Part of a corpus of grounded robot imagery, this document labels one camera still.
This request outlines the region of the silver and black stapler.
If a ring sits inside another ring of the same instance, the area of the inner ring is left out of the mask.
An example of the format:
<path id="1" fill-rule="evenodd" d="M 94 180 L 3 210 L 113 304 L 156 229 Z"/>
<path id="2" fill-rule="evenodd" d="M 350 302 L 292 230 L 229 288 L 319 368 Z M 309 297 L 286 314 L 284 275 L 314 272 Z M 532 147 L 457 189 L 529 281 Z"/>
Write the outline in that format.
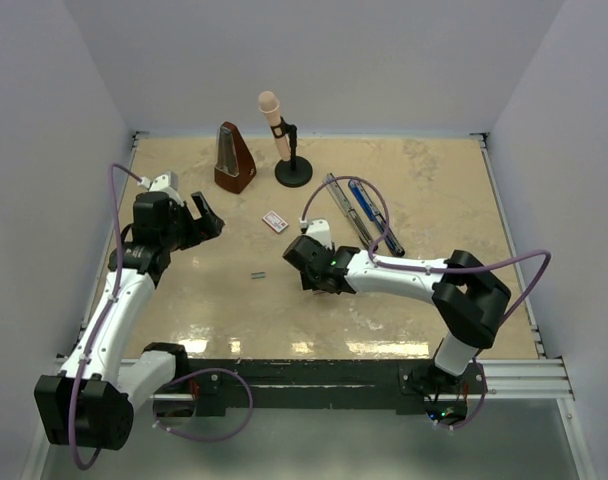
<path id="1" fill-rule="evenodd" d="M 327 191 L 346 217 L 362 246 L 365 249 L 368 249 L 373 244 L 374 239 L 366 228 L 362 218 L 359 216 L 332 173 L 326 175 L 325 181 Z"/>

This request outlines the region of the blue and black stapler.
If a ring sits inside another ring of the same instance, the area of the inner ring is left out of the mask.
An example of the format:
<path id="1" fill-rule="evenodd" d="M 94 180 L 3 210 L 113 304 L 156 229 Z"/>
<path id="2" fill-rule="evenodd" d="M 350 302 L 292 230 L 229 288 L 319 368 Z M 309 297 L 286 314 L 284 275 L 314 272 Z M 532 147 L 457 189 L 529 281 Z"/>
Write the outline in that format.
<path id="1" fill-rule="evenodd" d="M 376 204 L 370 198 L 362 183 L 357 180 L 349 180 L 348 187 L 351 190 L 353 196 L 362 207 L 367 218 L 375 224 L 379 233 L 382 234 L 385 230 L 387 222 L 385 221 L 384 215 L 378 209 Z M 405 249 L 394 235 L 392 229 L 389 229 L 385 239 L 386 246 L 390 253 L 395 257 L 403 257 L 405 255 Z"/>

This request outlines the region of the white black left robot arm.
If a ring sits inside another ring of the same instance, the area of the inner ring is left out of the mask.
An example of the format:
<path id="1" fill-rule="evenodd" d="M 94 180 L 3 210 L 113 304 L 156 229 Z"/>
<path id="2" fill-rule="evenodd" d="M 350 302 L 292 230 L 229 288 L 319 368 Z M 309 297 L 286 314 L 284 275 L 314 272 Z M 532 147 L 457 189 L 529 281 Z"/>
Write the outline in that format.
<path id="1" fill-rule="evenodd" d="M 136 196 L 130 224 L 119 231 L 97 309 L 74 351 L 55 375 L 41 376 L 34 397 L 48 441 L 53 445 L 119 450 L 134 415 L 159 387 L 184 390 L 191 380 L 186 350 L 152 343 L 131 373 L 120 365 L 137 317 L 152 297 L 171 255 L 218 237 L 223 220 L 201 192 L 191 198 L 193 218 L 172 189 Z"/>

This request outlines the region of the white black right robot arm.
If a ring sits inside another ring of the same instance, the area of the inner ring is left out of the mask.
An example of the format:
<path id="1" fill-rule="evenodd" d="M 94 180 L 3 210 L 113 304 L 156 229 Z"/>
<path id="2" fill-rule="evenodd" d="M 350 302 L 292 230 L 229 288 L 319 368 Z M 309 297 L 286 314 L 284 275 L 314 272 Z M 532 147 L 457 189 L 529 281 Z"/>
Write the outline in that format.
<path id="1" fill-rule="evenodd" d="M 286 248 L 283 259 L 300 273 L 304 290 L 382 293 L 434 306 L 448 334 L 433 357 L 429 379 L 443 393 L 460 386 L 469 362 L 493 346 L 511 299 L 510 289 L 463 250 L 436 260 L 370 258 L 366 250 L 329 248 L 301 235 Z"/>

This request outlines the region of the brown wooden metronome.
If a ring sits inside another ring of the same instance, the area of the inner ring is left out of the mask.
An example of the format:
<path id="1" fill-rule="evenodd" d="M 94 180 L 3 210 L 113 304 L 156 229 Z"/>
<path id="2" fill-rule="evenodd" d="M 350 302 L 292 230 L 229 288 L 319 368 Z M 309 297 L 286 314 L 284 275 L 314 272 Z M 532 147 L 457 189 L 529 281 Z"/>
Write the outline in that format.
<path id="1" fill-rule="evenodd" d="M 238 127 L 223 122 L 216 141 L 215 183 L 229 193 L 240 194 L 256 174 L 254 158 Z"/>

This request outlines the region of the black microphone stand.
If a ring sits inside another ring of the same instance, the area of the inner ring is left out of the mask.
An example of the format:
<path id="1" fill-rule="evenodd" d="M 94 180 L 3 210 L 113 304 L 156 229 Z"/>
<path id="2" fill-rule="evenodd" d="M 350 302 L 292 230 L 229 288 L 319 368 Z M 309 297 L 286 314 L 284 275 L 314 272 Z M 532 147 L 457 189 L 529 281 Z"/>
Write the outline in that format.
<path id="1" fill-rule="evenodd" d="M 274 170 L 276 180 L 288 188 L 298 188 L 306 185 L 313 176 L 311 163 L 297 154 L 298 134 L 297 126 L 287 123 L 280 118 L 280 139 L 287 139 L 289 158 L 280 160 Z"/>

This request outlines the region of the beige microphone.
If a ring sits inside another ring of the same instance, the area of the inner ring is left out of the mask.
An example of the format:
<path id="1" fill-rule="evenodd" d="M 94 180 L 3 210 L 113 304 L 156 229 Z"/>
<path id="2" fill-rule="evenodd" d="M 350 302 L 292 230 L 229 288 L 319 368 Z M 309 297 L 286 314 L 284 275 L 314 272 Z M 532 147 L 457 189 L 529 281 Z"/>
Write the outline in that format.
<path id="1" fill-rule="evenodd" d="M 283 126 L 280 102 L 277 96 L 272 91 L 262 92 L 258 97 L 258 106 L 271 129 L 280 158 L 283 161 L 289 161 L 291 154 L 288 134 L 286 133 L 286 128 Z"/>

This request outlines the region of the aluminium frame rail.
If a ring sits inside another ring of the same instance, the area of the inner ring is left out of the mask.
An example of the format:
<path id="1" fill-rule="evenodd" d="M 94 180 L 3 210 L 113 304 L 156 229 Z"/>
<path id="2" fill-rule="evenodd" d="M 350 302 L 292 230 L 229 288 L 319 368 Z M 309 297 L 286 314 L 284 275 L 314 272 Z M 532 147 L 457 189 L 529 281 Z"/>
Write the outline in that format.
<path id="1" fill-rule="evenodd" d="M 113 374 L 91 372 L 90 377 L 110 382 L 126 392 L 143 387 L 154 392 L 192 373 L 215 388 L 230 370 L 247 384 L 260 388 L 375 389 L 392 387 L 403 394 L 442 398 L 468 393 L 498 399 L 569 399 L 573 396 L 561 360 L 482 360 L 467 366 L 459 377 L 434 368 L 429 359 L 393 360 L 249 360 L 189 359 L 166 352 L 146 352 L 138 360 L 124 360 Z"/>

